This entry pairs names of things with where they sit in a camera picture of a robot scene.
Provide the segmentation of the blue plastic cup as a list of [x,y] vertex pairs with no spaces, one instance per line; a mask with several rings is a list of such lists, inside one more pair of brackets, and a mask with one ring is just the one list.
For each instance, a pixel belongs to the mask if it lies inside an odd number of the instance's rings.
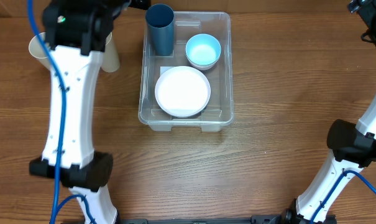
[[166,4],[154,4],[148,8],[145,20],[156,54],[169,56],[174,46],[173,9]]

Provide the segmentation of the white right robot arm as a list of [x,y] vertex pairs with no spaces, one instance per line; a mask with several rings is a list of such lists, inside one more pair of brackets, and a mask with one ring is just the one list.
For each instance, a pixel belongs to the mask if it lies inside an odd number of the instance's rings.
[[272,223],[335,223],[328,210],[353,177],[376,195],[376,189],[360,174],[376,161],[376,95],[357,123],[333,122],[327,146],[327,159],[310,186]]

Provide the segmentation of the light blue plastic bowl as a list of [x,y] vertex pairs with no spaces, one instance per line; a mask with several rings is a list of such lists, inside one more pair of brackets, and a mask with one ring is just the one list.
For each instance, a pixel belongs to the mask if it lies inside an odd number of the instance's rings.
[[221,52],[220,42],[209,34],[196,34],[188,40],[185,46],[188,61],[199,65],[217,62]]

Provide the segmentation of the cream plastic cup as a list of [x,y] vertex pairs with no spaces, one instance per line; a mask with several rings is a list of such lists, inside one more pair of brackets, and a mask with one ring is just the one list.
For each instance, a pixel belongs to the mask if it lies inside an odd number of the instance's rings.
[[47,54],[44,52],[37,36],[33,37],[29,42],[29,53],[37,59],[45,68],[51,69],[51,63]]
[[103,53],[102,70],[107,73],[112,73],[120,68],[120,60],[114,43],[112,32],[106,38],[105,50]]

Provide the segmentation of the clear plastic storage bin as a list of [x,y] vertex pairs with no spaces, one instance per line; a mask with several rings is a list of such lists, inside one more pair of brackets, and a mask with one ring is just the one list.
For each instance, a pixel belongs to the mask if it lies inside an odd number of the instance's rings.
[[[158,56],[149,32],[144,32],[142,77],[138,117],[154,131],[171,131],[174,127],[199,127],[203,132],[218,132],[234,119],[231,18],[225,12],[176,11],[173,53]],[[209,103],[204,110],[188,118],[177,118],[164,112],[155,99],[155,84],[160,67],[188,66],[185,46],[196,34],[209,34],[218,39],[222,52],[216,65],[204,71],[211,86]]]

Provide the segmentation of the white pink plastic plate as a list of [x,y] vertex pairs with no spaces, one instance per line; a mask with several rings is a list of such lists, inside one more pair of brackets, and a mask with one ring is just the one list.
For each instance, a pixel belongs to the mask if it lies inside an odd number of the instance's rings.
[[206,76],[188,66],[177,66],[162,73],[155,85],[155,99],[169,115],[194,116],[209,103],[211,86]]

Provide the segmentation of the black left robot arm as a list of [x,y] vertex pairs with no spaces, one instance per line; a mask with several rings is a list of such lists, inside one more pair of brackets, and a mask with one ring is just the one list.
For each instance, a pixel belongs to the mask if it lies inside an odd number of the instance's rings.
[[133,0],[52,1],[43,11],[45,36],[38,42],[50,63],[50,119],[44,150],[29,172],[54,181],[51,223],[64,204],[61,187],[78,201],[85,223],[121,222],[108,190],[112,155],[93,147],[94,96],[104,56],[114,50],[114,21],[128,7],[149,6]]

